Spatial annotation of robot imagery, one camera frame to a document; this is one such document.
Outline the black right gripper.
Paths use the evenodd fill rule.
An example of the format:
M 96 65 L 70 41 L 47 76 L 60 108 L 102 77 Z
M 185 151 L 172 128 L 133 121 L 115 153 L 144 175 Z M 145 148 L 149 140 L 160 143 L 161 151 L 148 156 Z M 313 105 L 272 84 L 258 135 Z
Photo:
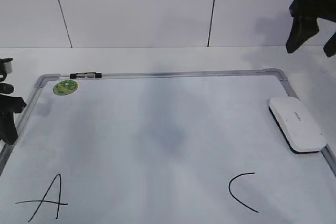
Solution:
M 286 42 L 287 53 L 294 53 L 307 40 L 319 32 L 316 18 L 335 22 L 335 0 L 293 0 L 289 6 L 293 17 L 292 28 Z M 336 33 L 323 47 L 330 58 L 336 54 Z

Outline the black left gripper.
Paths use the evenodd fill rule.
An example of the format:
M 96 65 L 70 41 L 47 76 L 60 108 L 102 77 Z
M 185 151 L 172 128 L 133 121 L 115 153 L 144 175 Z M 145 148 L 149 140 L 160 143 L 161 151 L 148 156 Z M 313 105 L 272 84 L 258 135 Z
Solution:
M 20 114 L 27 106 L 22 97 L 13 97 L 11 84 L 4 83 L 5 76 L 1 76 L 1 140 L 7 145 L 13 145 L 18 139 L 14 122 L 14 113 Z

